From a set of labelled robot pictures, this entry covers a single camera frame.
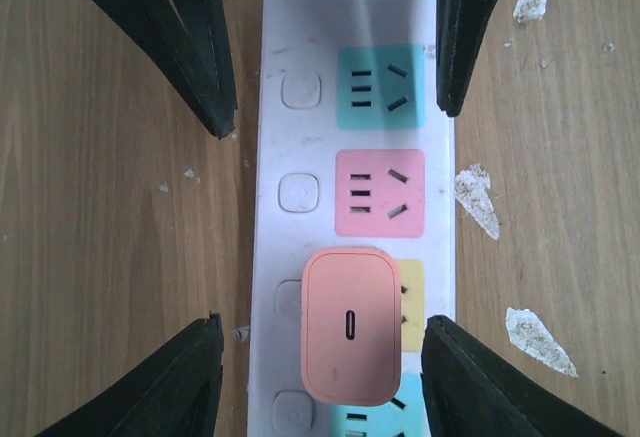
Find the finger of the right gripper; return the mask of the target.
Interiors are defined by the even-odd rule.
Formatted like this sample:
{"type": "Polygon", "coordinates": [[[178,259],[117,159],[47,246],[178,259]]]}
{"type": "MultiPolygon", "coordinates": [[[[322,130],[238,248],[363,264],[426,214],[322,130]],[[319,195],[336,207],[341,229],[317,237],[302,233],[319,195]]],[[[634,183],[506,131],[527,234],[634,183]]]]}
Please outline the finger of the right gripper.
{"type": "Polygon", "coordinates": [[[486,28],[498,0],[436,0],[436,97],[460,115],[486,28]]]}
{"type": "Polygon", "coordinates": [[[238,108],[223,0],[92,0],[222,139],[238,108]]]}

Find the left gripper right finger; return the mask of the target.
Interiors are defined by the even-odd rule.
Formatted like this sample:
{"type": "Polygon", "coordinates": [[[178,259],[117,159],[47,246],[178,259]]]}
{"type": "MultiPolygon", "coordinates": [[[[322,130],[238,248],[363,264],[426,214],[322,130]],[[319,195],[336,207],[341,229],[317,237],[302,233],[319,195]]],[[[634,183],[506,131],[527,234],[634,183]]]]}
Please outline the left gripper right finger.
{"type": "Polygon", "coordinates": [[[427,321],[422,386],[433,436],[613,436],[526,377],[454,321],[427,321]]]}

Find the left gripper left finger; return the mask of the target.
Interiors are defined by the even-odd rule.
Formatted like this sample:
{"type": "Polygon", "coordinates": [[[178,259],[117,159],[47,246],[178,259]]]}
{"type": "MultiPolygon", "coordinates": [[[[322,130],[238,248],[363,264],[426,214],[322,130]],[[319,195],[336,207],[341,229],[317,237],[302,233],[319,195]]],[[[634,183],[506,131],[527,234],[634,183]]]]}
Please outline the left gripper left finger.
{"type": "Polygon", "coordinates": [[[223,379],[221,317],[211,313],[167,341],[42,436],[212,436],[223,379]]]}

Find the white power strip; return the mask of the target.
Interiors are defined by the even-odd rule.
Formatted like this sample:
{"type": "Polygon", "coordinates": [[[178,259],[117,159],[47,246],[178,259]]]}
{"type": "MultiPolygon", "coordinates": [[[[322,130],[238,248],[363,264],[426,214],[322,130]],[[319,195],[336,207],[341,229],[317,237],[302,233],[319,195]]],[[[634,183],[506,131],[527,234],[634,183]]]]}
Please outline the white power strip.
{"type": "Polygon", "coordinates": [[[455,314],[454,123],[436,102],[436,0],[263,0],[247,432],[426,436],[427,321],[455,314]],[[401,380],[373,407],[301,376],[302,275],[370,247],[401,276],[401,380]]]}

